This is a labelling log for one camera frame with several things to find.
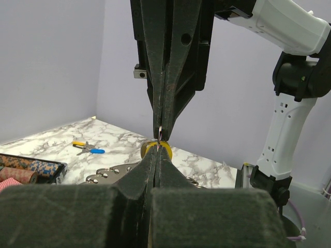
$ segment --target white marble surface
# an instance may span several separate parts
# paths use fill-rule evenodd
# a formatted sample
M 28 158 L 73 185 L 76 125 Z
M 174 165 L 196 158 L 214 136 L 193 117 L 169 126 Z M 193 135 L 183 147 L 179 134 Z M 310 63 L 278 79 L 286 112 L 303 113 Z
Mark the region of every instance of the white marble surface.
M 104 154 L 80 152 L 72 146 L 74 140 L 88 141 Z M 111 124 L 87 119 L 41 132 L 0 146 L 0 153 L 46 159 L 68 164 L 64 184 L 81 183 L 99 168 L 107 168 L 141 160 L 140 147 L 147 140 Z M 207 188 L 233 188 L 236 169 L 172 148 L 173 164 L 185 175 Z

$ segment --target pliers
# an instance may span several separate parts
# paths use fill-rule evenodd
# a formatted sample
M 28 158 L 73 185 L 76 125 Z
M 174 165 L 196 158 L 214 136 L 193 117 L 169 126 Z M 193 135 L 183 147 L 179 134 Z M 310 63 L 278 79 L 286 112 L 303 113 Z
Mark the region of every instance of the pliers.
M 102 149 L 97 149 L 95 148 L 95 145 L 89 144 L 87 141 L 86 142 L 78 142 L 78 141 L 73 141 L 72 142 L 73 147 L 77 147 L 82 149 L 80 153 L 77 154 L 77 156 L 83 154 L 83 153 L 104 153 L 105 151 Z

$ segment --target speckled foam roll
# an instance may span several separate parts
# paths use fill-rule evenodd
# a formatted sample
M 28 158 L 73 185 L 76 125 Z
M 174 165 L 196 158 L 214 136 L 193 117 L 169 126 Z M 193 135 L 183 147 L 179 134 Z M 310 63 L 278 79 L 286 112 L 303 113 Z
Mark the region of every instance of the speckled foam roll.
M 23 184 L 36 183 L 38 174 L 37 172 L 33 172 L 31 170 L 27 171 L 24 169 L 0 166 L 0 182 L 3 182 L 8 178 L 13 178 Z
M 39 176 L 42 177 L 52 177 L 57 169 L 59 168 L 58 164 L 42 162 L 42 161 L 33 161 L 27 169 L 30 171 L 35 171 Z
M 0 166 L 16 169 L 28 169 L 33 160 L 0 155 Z

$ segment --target wall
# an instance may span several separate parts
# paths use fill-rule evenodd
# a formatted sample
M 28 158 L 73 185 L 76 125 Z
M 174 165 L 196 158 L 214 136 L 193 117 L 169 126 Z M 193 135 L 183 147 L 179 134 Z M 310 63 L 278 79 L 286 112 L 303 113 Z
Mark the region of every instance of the wall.
M 331 21 L 328 0 L 296 1 Z M 272 72 L 281 50 L 255 34 L 215 20 L 205 90 L 178 118 L 170 143 L 240 168 L 256 163 L 270 125 Z M 138 62 L 129 1 L 107 0 L 97 117 L 152 137 L 146 82 L 133 78 Z M 319 188 L 331 165 L 331 93 L 308 117 L 295 154 L 294 180 Z
M 104 0 L 0 1 L 0 143 L 91 117 Z

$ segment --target purple cable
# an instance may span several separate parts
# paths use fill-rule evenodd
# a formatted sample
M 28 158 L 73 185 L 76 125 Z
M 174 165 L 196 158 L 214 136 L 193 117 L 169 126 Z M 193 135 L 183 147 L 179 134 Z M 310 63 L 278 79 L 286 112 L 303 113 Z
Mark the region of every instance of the purple cable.
M 305 220 L 304 218 L 302 217 L 299 209 L 297 208 L 297 206 L 294 204 L 294 202 L 292 202 L 290 199 L 289 199 L 289 204 L 291 205 L 291 207 L 293 208 L 294 212 L 296 213 L 296 215 L 299 217 L 300 219 L 300 223 L 301 223 L 301 227 L 302 227 L 302 230 L 301 230 L 301 235 L 300 236 L 296 236 L 296 237 L 287 237 L 289 240 L 292 240 L 292 241 L 301 241 L 301 240 L 304 240 L 306 239 L 305 236 L 306 236 L 306 224 L 305 224 Z

